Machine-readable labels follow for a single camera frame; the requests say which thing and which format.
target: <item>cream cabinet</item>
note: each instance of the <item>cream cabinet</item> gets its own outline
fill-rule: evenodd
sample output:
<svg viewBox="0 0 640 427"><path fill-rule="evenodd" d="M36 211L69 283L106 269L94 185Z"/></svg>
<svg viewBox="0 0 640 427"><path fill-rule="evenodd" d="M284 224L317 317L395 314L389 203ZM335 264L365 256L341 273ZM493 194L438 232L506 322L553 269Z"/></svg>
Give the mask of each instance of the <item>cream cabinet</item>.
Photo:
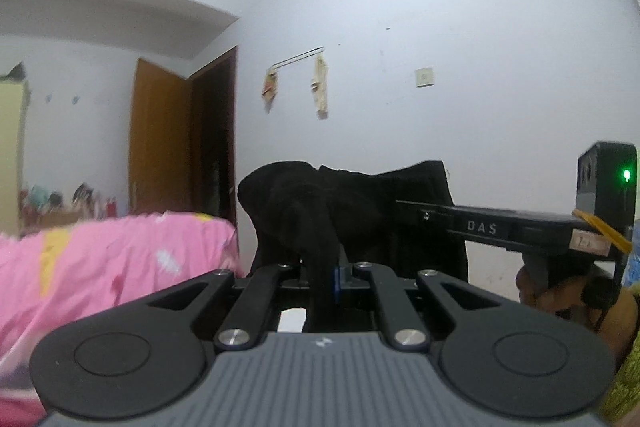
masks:
<svg viewBox="0 0 640 427"><path fill-rule="evenodd" d="M22 151L26 82L0 82L0 232L20 230L18 194L22 187Z"/></svg>

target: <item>metal screw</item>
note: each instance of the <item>metal screw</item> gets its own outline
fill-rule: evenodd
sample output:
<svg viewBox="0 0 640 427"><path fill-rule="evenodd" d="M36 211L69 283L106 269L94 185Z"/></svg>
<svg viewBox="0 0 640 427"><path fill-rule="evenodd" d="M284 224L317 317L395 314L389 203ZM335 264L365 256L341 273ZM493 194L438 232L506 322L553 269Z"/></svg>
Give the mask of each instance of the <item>metal screw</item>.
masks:
<svg viewBox="0 0 640 427"><path fill-rule="evenodd" d="M419 330L400 330L394 338L398 344L403 346L417 346L427 340L427 335Z"/></svg>
<svg viewBox="0 0 640 427"><path fill-rule="evenodd" d="M218 340L225 346L242 346L249 342L249 333L244 330L225 330L218 335Z"/></svg>

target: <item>round pad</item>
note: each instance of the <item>round pad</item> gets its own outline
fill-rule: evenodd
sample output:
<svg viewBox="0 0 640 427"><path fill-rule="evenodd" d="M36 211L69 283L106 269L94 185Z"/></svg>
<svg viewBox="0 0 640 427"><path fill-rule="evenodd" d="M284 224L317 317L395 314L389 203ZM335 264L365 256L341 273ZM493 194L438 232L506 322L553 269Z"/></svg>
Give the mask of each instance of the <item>round pad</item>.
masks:
<svg viewBox="0 0 640 427"><path fill-rule="evenodd" d="M126 419L170 404L198 381L206 357L180 314L116 311L68 324L36 346L31 380L46 408Z"/></svg>
<svg viewBox="0 0 640 427"><path fill-rule="evenodd" d="M440 367L472 402L527 420L592 407L614 374L608 347L591 331L517 305L465 314Z"/></svg>
<svg viewBox="0 0 640 427"><path fill-rule="evenodd" d="M85 340L76 349L76 362L99 377L120 377L142 367L149 343L130 333L105 333Z"/></svg>
<svg viewBox="0 0 640 427"><path fill-rule="evenodd" d="M494 346L495 358L517 375L543 377L560 371L569 356L564 344L539 333L515 333Z"/></svg>

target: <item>pink bedsheet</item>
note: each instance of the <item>pink bedsheet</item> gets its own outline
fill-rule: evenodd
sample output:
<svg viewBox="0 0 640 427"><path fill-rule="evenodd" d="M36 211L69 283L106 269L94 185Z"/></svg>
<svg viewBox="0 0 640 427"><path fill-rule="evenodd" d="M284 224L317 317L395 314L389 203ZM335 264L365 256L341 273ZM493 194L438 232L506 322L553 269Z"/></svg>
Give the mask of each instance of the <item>pink bedsheet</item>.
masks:
<svg viewBox="0 0 640 427"><path fill-rule="evenodd" d="M216 268L242 277L236 230L199 214L153 214L0 235L0 426L44 410L28 363L49 331Z"/></svg>

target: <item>gray gripper base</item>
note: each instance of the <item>gray gripper base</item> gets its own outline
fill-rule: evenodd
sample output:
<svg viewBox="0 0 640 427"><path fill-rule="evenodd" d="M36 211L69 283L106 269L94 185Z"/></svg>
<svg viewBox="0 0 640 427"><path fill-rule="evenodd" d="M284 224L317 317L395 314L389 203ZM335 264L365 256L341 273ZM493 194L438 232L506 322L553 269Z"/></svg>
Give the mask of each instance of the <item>gray gripper base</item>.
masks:
<svg viewBox="0 0 640 427"><path fill-rule="evenodd" d="M96 422L53 413L42 427ZM428 359L386 347L377 333L270 333L249 351L220 355L187 396L112 427L506 427L456 395ZM535 425L604 427L596 415Z"/></svg>

